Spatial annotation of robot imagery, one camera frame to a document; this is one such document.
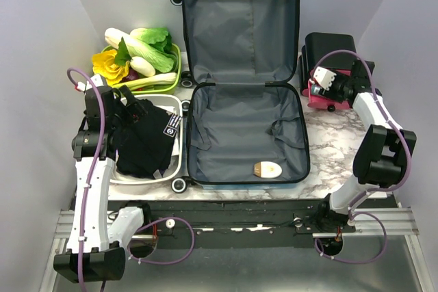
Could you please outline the teal tube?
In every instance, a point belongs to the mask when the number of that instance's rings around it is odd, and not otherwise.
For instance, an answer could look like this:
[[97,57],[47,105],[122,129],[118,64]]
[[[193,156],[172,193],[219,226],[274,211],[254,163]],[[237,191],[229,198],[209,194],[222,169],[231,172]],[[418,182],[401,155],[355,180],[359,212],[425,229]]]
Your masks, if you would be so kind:
[[324,89],[318,85],[312,85],[310,88],[310,94],[312,95],[323,95]]

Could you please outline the black garment with label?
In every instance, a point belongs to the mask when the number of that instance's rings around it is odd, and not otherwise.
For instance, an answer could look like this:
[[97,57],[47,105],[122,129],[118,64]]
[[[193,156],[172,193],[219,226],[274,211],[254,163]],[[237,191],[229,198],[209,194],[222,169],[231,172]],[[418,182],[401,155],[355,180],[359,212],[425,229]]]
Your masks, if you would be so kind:
[[169,166],[175,135],[182,120],[181,116],[156,107],[148,100],[146,104],[148,114],[123,126],[114,135],[117,170],[136,178],[153,178],[156,170],[165,170]]

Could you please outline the blue fish print suitcase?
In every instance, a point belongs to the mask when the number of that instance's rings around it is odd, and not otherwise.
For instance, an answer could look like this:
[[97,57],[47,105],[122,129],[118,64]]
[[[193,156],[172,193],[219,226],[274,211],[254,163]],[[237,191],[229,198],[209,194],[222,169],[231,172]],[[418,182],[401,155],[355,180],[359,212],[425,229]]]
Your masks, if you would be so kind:
[[[186,181],[275,187],[306,179],[309,138],[298,90],[300,0],[181,0],[194,83],[186,125]],[[254,165],[279,164],[277,178]]]

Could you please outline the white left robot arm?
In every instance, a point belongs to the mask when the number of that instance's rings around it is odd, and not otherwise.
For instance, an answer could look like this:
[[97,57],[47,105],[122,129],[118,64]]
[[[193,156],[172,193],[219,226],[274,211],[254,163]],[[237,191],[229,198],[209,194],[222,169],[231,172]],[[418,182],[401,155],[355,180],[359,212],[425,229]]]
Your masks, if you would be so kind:
[[108,197],[116,166],[114,132],[123,108],[120,92],[109,86],[85,91],[86,110],[72,140],[77,175],[75,211],[66,250],[54,258],[54,270],[72,283],[120,280],[127,247],[135,233],[152,224],[149,208],[130,201],[109,223]]

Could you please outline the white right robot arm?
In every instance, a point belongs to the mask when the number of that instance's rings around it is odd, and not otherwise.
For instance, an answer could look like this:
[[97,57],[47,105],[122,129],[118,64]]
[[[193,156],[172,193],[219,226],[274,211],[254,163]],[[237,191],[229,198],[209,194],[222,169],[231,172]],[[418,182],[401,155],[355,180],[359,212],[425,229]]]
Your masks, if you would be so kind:
[[388,113],[367,62],[356,59],[349,75],[316,66],[312,79],[324,97],[348,102],[367,129],[353,160],[352,176],[318,205],[315,224],[328,232],[345,226],[372,194],[393,191],[405,181],[417,136]]

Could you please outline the purple onion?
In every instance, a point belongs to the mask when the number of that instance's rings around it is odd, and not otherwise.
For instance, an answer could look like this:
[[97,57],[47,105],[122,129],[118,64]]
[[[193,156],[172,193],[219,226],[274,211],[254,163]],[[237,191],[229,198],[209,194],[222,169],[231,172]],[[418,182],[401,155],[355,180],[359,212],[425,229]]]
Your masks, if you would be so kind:
[[132,68],[129,69],[128,75],[123,79],[124,82],[135,81],[139,79],[139,74]]

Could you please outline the green white leek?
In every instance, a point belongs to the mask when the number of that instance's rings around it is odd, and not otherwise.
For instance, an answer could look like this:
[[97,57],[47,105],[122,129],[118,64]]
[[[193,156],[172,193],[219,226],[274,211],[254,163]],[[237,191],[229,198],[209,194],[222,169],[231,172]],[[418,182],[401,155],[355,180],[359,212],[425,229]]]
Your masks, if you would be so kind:
[[177,73],[161,73],[153,77],[146,77],[137,79],[135,81],[119,83],[118,88],[122,85],[126,85],[130,90],[137,90],[144,87],[151,87],[156,85],[171,85],[177,80]]

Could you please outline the white radish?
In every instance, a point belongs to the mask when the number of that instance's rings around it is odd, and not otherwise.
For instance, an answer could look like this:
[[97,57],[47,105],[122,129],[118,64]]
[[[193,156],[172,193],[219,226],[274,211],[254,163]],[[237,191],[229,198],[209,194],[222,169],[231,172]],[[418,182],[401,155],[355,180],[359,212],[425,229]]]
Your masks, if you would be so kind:
[[155,68],[144,58],[139,56],[131,58],[130,67],[145,77],[153,77],[156,74]]

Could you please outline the yellow flower cabbage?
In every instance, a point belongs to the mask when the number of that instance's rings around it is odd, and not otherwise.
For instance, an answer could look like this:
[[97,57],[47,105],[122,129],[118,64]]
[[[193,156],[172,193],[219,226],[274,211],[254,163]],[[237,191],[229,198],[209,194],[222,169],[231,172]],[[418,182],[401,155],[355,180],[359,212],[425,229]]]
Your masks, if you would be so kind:
[[92,70],[95,75],[101,75],[108,85],[120,83],[129,75],[129,62],[122,66],[116,64],[117,50],[112,49],[92,56]]

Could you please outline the white napa cabbage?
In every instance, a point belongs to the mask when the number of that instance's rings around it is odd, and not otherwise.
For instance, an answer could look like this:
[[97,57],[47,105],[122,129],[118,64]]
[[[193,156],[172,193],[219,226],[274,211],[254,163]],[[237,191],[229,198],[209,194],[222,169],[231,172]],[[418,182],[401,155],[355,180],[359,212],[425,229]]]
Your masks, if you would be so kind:
[[171,72],[175,66],[174,58],[171,55],[159,51],[119,29],[108,28],[104,36],[105,41],[118,51],[120,59],[127,61],[128,55],[140,57],[162,73]]

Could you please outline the green leafy lettuce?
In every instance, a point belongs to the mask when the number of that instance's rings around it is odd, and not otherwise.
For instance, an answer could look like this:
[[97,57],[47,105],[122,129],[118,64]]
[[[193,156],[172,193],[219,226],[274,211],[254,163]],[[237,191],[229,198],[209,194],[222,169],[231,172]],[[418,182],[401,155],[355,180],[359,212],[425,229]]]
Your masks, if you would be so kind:
[[131,37],[149,44],[158,51],[169,53],[172,48],[172,36],[166,27],[137,28],[130,32]]

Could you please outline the white rectangular tray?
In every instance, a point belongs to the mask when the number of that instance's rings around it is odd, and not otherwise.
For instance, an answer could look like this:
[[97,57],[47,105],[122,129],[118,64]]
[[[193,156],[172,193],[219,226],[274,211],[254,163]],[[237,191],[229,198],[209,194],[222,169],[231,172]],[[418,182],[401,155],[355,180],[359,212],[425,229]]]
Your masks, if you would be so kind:
[[[138,100],[148,100],[154,106],[165,109],[178,116],[183,115],[182,102],[171,94],[136,94]],[[183,157],[183,121],[179,123],[177,133],[175,135],[170,165],[161,173],[159,170],[153,174],[153,178],[136,178],[130,175],[121,174],[117,169],[113,170],[110,183],[113,185],[122,186],[140,186],[152,183],[166,183],[176,178],[181,169]]]

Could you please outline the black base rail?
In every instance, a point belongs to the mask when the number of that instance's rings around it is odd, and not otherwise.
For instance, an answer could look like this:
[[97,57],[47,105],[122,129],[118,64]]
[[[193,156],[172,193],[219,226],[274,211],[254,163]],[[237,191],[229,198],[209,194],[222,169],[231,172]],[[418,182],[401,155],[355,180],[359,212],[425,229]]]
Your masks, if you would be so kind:
[[163,250],[309,248],[319,200],[134,200]]

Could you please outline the aluminium frame rail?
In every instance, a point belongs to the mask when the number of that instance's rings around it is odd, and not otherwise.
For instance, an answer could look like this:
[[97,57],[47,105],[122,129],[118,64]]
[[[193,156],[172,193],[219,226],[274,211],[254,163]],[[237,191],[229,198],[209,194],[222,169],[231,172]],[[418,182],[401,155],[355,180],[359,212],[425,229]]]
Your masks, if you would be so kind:
[[[361,209],[355,211],[354,214],[357,216],[355,219],[355,231],[352,233],[343,233],[343,237],[371,237],[382,235],[383,233],[386,233],[388,237],[404,237],[415,275],[420,284],[420,290],[435,290],[420,245],[420,232],[410,208]],[[47,260],[39,288],[40,291],[56,290],[57,272],[53,268],[54,256],[66,249],[66,242],[70,235],[73,217],[73,210],[61,211],[59,214],[49,259]]]

